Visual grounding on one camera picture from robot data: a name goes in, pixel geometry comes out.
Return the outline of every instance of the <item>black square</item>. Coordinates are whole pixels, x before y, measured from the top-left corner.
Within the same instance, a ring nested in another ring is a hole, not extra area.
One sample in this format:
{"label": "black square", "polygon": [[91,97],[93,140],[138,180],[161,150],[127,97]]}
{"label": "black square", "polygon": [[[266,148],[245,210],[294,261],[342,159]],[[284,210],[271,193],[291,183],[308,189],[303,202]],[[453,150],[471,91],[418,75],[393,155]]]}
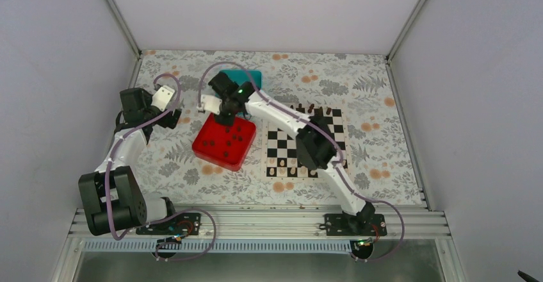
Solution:
{"label": "black square", "polygon": [[277,166],[286,168],[287,167],[287,158],[277,158]]}
{"label": "black square", "polygon": [[317,172],[317,170],[307,170],[307,177],[309,177],[309,178],[318,178],[319,173]]}
{"label": "black square", "polygon": [[287,140],[277,140],[277,148],[278,149],[286,149],[287,148]]}
{"label": "black square", "polygon": [[266,168],[266,176],[277,177],[277,168]]}
{"label": "black square", "polygon": [[290,168],[287,169],[287,171],[288,171],[288,176],[291,176],[293,178],[298,177],[298,168],[290,167]]}
{"label": "black square", "polygon": [[277,157],[277,149],[268,149],[268,157]]}
{"label": "black square", "polygon": [[298,158],[296,156],[296,149],[287,149],[287,158]]}

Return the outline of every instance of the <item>mounting plate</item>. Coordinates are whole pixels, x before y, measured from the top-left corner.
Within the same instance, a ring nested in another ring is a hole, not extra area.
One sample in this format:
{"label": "mounting plate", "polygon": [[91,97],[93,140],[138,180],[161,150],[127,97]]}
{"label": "mounting plate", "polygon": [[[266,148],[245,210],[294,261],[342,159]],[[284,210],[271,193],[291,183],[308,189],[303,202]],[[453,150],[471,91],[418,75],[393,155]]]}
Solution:
{"label": "mounting plate", "polygon": [[199,213],[183,213],[170,221],[152,225],[149,228],[142,226],[136,229],[137,235],[178,235],[187,232],[188,224],[182,223],[182,221],[190,221],[194,228],[189,235],[197,236],[200,230],[201,214]]}
{"label": "mounting plate", "polygon": [[[385,223],[385,216],[381,214],[374,214],[371,220],[371,224],[377,227],[379,236],[387,235],[387,226]],[[342,213],[328,213],[324,215],[324,226],[327,236],[375,236],[375,230],[368,225],[361,234],[356,234],[349,228],[347,218]]]}

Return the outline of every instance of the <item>red box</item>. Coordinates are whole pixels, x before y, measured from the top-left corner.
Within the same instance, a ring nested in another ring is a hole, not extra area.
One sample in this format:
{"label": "red box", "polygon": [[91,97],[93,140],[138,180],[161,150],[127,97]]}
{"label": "red box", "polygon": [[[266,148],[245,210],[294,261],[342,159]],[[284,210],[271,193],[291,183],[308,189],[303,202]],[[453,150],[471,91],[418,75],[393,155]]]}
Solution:
{"label": "red box", "polygon": [[223,126],[215,122],[212,113],[192,143],[192,150],[198,158],[238,171],[255,136],[254,123],[236,117],[233,126]]}

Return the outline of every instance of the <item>gray leaf print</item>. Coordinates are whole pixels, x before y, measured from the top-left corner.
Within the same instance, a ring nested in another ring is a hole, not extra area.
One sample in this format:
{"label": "gray leaf print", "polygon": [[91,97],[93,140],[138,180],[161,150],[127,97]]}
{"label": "gray leaf print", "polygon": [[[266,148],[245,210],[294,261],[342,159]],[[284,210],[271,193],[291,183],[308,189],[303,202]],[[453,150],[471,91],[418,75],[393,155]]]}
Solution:
{"label": "gray leaf print", "polygon": [[277,74],[289,78],[290,81],[294,81],[294,79],[296,79],[296,77],[298,76],[298,69],[294,66],[283,64],[281,65],[281,68],[277,71]]}
{"label": "gray leaf print", "polygon": [[181,82],[181,90],[183,91],[196,91],[198,90],[198,86],[200,83],[200,80],[198,78],[189,75],[183,75],[179,77],[179,81]]}
{"label": "gray leaf print", "polygon": [[276,95],[273,98],[280,103],[300,103],[298,96],[292,94]]}
{"label": "gray leaf print", "polygon": [[147,60],[142,64],[141,71],[155,75],[160,71],[160,63],[153,60]]}
{"label": "gray leaf print", "polygon": [[355,176],[354,180],[355,185],[358,186],[360,189],[368,189],[369,188],[369,179],[368,176],[365,173],[358,173]]}
{"label": "gray leaf print", "polygon": [[377,92],[379,88],[384,88],[386,85],[385,80],[382,78],[362,76],[355,82],[353,89],[363,90],[366,92]]}
{"label": "gray leaf print", "polygon": [[174,171],[179,170],[180,166],[176,164],[175,162],[168,162],[167,164],[160,167],[160,170],[158,170],[158,174],[164,175],[167,178],[170,177],[174,173]]}
{"label": "gray leaf print", "polygon": [[400,195],[400,191],[398,189],[388,189],[385,188],[383,190],[377,190],[373,192],[371,195],[374,199],[394,199],[398,195]]}
{"label": "gray leaf print", "polygon": [[228,187],[226,187],[225,185],[216,185],[216,184],[212,184],[209,187],[202,187],[198,189],[198,192],[200,192],[201,194],[213,194],[213,195],[220,195],[220,194],[223,194],[223,192],[227,192],[227,191],[228,191]]}
{"label": "gray leaf print", "polygon": [[196,133],[202,129],[202,121],[201,120],[193,120],[192,123],[190,123],[190,132]]}
{"label": "gray leaf print", "polygon": [[353,156],[352,156],[353,162],[357,167],[360,165],[360,162],[362,162],[363,160],[365,162],[367,161],[367,159],[369,158],[369,154],[366,151],[365,146],[364,146],[364,149],[362,149],[360,144],[358,145],[358,148],[356,148],[352,144],[350,145],[350,147],[351,147],[351,151],[353,152]]}
{"label": "gray leaf print", "polygon": [[366,133],[356,128],[354,125],[347,125],[349,129],[349,135],[355,137],[355,139],[363,139],[366,137]]}
{"label": "gray leaf print", "polygon": [[340,85],[338,82],[330,80],[321,80],[319,86],[323,87],[322,93],[327,96],[335,95],[345,95],[349,93],[349,90],[346,86]]}
{"label": "gray leaf print", "polygon": [[190,142],[184,143],[183,141],[179,141],[179,144],[172,147],[171,150],[169,150],[164,156],[164,158],[176,162],[181,162],[182,160],[183,163],[186,163],[187,161],[192,162],[194,157],[194,151],[192,150],[192,145]]}
{"label": "gray leaf print", "polygon": [[200,174],[198,174],[197,169],[190,169],[183,176],[183,180],[187,182],[187,185],[196,185],[199,179],[200,179]]}

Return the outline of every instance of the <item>floral pattern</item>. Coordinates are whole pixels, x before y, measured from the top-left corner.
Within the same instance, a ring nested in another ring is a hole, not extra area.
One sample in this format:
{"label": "floral pattern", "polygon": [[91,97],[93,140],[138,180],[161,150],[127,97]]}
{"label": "floral pattern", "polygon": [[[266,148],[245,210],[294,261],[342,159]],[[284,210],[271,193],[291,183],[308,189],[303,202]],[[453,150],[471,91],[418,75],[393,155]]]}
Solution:
{"label": "floral pattern", "polygon": [[[261,176],[263,128],[240,171],[196,158],[191,145],[209,114],[196,110],[202,73],[219,61],[234,61],[263,73],[263,90],[282,103],[332,104],[349,110],[350,174],[362,194],[393,204],[421,204],[409,151],[382,56],[321,53],[146,51],[137,87],[154,91],[152,80],[169,72],[181,81],[182,115],[175,129],[155,126],[135,172],[143,193],[175,203],[338,204],[326,183],[271,182]],[[208,81],[221,69],[216,67]],[[172,79],[160,84],[175,88]],[[206,86],[202,93],[212,94]]]}

